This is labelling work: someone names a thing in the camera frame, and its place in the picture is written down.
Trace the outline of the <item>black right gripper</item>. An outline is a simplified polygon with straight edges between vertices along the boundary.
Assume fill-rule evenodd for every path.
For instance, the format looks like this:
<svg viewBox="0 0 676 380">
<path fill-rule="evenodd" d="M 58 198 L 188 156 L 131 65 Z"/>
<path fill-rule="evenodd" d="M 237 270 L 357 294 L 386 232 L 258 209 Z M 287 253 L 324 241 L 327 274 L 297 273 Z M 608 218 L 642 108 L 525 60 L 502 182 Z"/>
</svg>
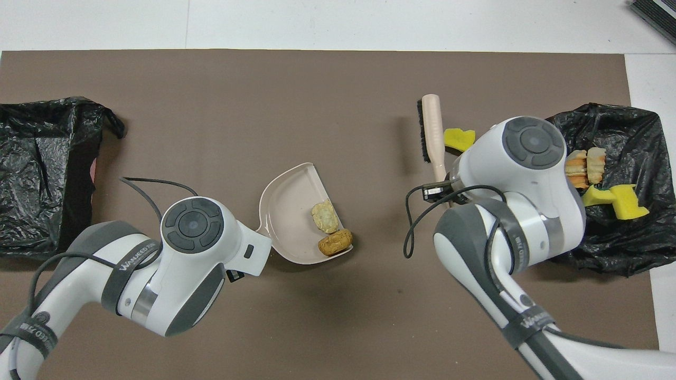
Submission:
<svg viewBox="0 0 676 380">
<path fill-rule="evenodd" d="M 459 192 L 463 188 L 463 185 L 452 182 L 428 183 L 422 186 L 422 198 L 425 202 L 437 202 L 453 192 Z"/>
</svg>

